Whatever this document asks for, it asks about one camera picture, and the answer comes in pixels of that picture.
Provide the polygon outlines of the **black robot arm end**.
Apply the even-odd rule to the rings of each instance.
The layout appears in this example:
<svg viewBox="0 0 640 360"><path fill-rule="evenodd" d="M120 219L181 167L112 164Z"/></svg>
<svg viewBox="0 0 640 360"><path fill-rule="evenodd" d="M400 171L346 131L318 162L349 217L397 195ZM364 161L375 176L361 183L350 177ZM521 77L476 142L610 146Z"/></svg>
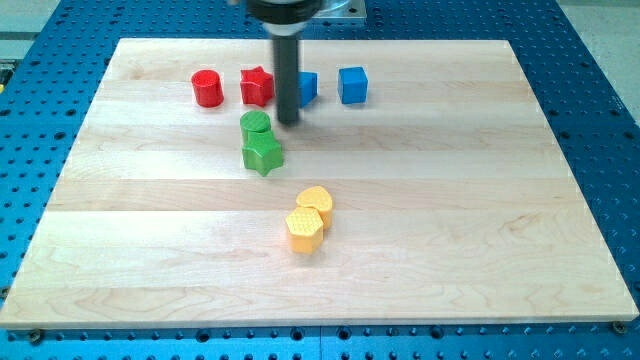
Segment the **black robot arm end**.
<svg viewBox="0 0 640 360"><path fill-rule="evenodd" d="M321 0L247 0L247 12L273 36L294 36L321 9Z"/></svg>

